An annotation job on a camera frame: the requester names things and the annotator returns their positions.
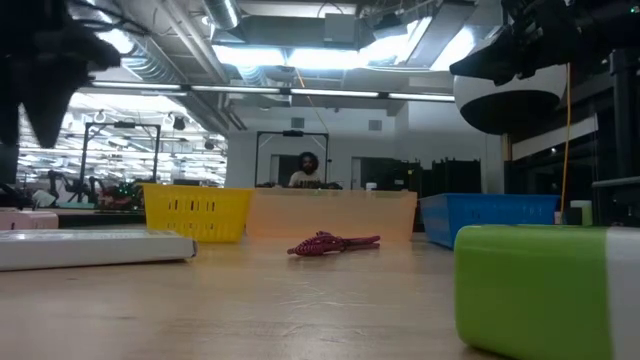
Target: plastic basket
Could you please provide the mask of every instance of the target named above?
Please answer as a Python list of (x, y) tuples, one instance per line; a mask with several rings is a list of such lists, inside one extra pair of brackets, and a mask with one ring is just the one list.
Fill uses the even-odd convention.
[(416, 193), (407, 191), (256, 189), (247, 234), (301, 241), (322, 230), (342, 237), (407, 241), (417, 200)]
[(440, 194), (420, 199), (427, 240), (453, 249), (467, 225), (553, 225), (556, 195)]
[(147, 227), (199, 242), (242, 239), (253, 189), (144, 185)]

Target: blue bin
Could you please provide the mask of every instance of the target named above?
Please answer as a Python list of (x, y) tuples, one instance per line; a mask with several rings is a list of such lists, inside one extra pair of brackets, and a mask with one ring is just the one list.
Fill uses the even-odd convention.
[(420, 199), (427, 240), (453, 249), (467, 225), (553, 224), (556, 195), (440, 194)]

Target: orange translucent bin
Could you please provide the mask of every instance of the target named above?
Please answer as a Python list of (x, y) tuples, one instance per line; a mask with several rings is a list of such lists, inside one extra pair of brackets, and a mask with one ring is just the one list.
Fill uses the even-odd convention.
[(303, 240), (322, 230), (405, 241), (411, 238), (416, 203), (416, 193), (407, 191), (255, 189), (247, 234)]

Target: pink box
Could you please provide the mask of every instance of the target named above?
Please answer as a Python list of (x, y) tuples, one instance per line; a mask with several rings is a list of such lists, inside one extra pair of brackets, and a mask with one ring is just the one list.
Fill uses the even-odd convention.
[(49, 211), (0, 209), (0, 230), (57, 229), (58, 215)]

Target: pink rope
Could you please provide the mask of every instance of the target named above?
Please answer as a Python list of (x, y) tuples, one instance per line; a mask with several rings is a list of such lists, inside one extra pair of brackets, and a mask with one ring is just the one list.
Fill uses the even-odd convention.
[(309, 238), (300, 245), (287, 250), (287, 254), (298, 256), (320, 256), (331, 251), (353, 251), (364, 249), (378, 249), (380, 244), (376, 243), (380, 236), (368, 238), (343, 239), (328, 232), (319, 231), (316, 236)]

